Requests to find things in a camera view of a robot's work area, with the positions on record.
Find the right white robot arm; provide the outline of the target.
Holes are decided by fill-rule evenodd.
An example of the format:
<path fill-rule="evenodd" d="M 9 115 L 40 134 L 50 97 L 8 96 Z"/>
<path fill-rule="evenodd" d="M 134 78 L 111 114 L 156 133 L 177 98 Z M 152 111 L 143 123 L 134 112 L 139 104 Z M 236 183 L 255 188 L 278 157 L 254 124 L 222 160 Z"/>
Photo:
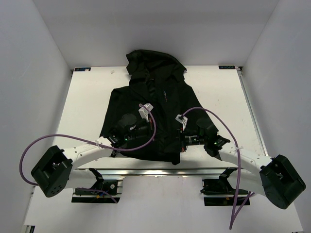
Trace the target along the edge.
<path fill-rule="evenodd" d="M 198 119 L 195 131 L 186 130 L 188 119 L 185 116 L 177 115 L 175 119 L 182 124 L 178 132 L 181 152 L 189 146 L 203 145 L 210 157 L 241 167 L 241 170 L 226 168 L 218 178 L 217 188 L 206 186 L 202 189 L 205 195 L 232 194 L 238 188 L 265 196 L 276 207 L 287 209 L 306 189 L 306 184 L 287 157 L 264 156 L 237 148 L 218 134 L 210 119 Z"/>

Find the right blue table sticker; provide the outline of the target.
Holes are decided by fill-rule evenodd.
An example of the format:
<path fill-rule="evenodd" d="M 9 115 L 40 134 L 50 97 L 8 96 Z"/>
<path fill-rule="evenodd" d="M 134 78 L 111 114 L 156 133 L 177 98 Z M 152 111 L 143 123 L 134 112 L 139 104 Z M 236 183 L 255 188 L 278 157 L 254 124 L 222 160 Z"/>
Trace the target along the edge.
<path fill-rule="evenodd" d="M 219 65 L 218 68 L 219 69 L 236 69 L 236 67 L 233 65 Z"/>

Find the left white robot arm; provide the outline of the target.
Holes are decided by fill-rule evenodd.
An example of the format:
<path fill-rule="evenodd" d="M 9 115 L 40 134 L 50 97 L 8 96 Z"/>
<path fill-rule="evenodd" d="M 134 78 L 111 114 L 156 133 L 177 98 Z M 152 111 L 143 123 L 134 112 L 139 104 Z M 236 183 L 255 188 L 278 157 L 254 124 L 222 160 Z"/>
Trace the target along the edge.
<path fill-rule="evenodd" d="M 156 134 L 154 117 L 149 113 L 144 114 L 141 121 L 136 121 L 133 114 L 125 114 L 118 125 L 124 126 L 124 130 L 117 130 L 109 138 L 84 139 L 82 145 L 69 149 L 48 148 L 31 171 L 45 196 L 54 197 L 68 188 L 106 194 L 104 178 L 97 169 L 79 168 L 115 152 L 136 152 L 149 145 Z"/>

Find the blue table sticker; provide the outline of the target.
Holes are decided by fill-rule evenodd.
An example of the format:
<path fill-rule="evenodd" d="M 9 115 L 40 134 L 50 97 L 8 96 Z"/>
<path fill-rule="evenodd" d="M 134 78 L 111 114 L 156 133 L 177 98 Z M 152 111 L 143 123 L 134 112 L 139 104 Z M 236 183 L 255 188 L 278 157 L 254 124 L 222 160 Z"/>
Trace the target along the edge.
<path fill-rule="evenodd" d="M 90 67 L 76 67 L 74 72 L 89 72 L 91 71 Z"/>
<path fill-rule="evenodd" d="M 233 65 L 219 65 L 218 68 L 219 69 L 236 69 L 236 67 Z"/>

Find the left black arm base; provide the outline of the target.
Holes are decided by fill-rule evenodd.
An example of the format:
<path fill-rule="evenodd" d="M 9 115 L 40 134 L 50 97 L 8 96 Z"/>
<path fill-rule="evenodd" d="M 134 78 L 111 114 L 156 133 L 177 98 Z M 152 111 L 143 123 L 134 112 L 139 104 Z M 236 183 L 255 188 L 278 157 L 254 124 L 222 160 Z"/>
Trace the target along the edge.
<path fill-rule="evenodd" d="M 117 204 L 122 194 L 122 179 L 103 177 L 91 188 L 78 187 L 72 194 L 72 203 Z"/>

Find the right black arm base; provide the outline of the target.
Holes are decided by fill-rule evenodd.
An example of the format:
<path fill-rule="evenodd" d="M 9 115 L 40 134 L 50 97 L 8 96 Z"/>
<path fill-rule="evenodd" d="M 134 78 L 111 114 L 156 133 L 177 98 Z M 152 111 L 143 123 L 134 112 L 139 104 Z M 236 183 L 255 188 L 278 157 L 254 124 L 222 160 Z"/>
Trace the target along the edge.
<path fill-rule="evenodd" d="M 235 189 L 226 186 L 219 179 L 203 179 L 200 192 L 204 197 L 204 206 L 233 206 Z"/>

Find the black jacket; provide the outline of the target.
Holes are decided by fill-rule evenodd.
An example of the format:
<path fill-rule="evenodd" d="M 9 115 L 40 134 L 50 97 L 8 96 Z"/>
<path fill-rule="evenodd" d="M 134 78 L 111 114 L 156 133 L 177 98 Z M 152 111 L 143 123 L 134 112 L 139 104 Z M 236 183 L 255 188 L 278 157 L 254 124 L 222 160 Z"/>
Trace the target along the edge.
<path fill-rule="evenodd" d="M 109 137 L 112 128 L 125 114 L 134 114 L 140 119 L 139 104 L 150 103 L 156 122 L 154 141 L 142 149 L 122 152 L 122 155 L 141 160 L 180 162 L 178 129 L 182 127 L 176 116 L 187 113 L 188 131 L 197 129 L 196 121 L 208 118 L 194 90 L 186 84 L 186 68 L 173 56 L 151 50 L 135 50 L 126 56 L 130 75 L 128 86 L 112 90 L 104 124 L 100 135 Z"/>

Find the aluminium table frame rail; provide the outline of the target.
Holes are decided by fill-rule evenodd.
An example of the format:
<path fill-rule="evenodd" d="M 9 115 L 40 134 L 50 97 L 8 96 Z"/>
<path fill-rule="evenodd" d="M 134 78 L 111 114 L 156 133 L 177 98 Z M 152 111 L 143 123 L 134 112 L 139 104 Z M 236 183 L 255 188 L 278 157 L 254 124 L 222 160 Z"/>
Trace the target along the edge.
<path fill-rule="evenodd" d="M 211 176 L 220 175 L 225 167 L 211 168 L 97 168 L 103 176 L 125 177 L 125 176 Z"/>

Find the left blue table sticker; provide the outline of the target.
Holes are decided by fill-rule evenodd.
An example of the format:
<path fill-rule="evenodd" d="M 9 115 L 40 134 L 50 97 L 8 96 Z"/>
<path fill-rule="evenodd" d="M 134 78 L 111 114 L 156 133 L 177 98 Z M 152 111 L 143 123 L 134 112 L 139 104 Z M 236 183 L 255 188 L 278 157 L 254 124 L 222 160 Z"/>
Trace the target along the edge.
<path fill-rule="evenodd" d="M 91 71 L 90 67 L 76 67 L 74 72 L 89 72 Z"/>

